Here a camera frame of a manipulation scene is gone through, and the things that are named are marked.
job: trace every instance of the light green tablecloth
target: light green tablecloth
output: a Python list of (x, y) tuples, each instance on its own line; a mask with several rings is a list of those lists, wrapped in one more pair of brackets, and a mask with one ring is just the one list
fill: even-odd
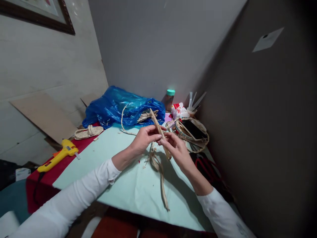
[[(80, 179), (99, 166), (105, 160), (111, 159), (119, 151), (125, 149), (135, 136), (120, 133), (119, 128), (111, 127), (104, 131), (97, 141), (93, 141), (83, 152), (81, 159), (74, 159), (64, 170), (53, 186), (66, 188), (73, 181)], [(137, 133), (133, 128), (129, 132)], [(208, 218), (204, 215), (193, 188), (171, 159), (166, 160), (162, 146), (155, 143), (156, 155), (163, 162), (165, 193), (170, 211), (164, 208), (160, 189), (160, 174), (155, 172), (150, 163), (145, 166), (150, 147), (146, 154), (125, 169), (116, 182), (109, 186), (98, 198), (99, 202), (140, 214), (169, 224), (178, 225), (198, 231), (213, 231)], [(209, 151), (204, 153), (211, 158)]]

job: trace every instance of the white sleeve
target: white sleeve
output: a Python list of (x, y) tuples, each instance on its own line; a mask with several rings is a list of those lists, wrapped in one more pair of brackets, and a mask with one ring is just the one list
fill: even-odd
[(47, 201), (10, 238), (65, 237), (74, 220), (120, 173), (111, 159), (105, 161)]
[(210, 194), (197, 198), (219, 238), (255, 237), (215, 188)]

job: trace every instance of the phone screen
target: phone screen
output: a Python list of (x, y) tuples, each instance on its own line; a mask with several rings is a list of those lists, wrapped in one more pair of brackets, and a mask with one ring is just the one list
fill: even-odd
[(181, 121), (183, 126), (193, 135), (195, 139), (206, 139), (207, 135), (205, 135), (195, 124), (193, 124), (190, 120)]

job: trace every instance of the picture frame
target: picture frame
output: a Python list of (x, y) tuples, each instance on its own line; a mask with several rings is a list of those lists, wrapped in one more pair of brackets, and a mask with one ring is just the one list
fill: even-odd
[(0, 0), (0, 14), (75, 35), (65, 0)]

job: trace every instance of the power cord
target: power cord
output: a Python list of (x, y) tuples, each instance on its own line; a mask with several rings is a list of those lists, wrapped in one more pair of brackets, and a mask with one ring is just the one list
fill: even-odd
[(38, 201), (36, 200), (36, 191), (37, 191), (37, 187), (40, 183), (40, 181), (42, 180), (42, 178), (44, 177), (44, 174), (45, 172), (41, 172), (40, 175), (39, 175), (39, 178), (37, 179), (37, 183), (35, 185), (35, 188), (34, 188), (34, 192), (33, 192), (33, 200), (34, 202), (36, 203), (36, 205), (40, 206), (40, 204), (38, 203)]

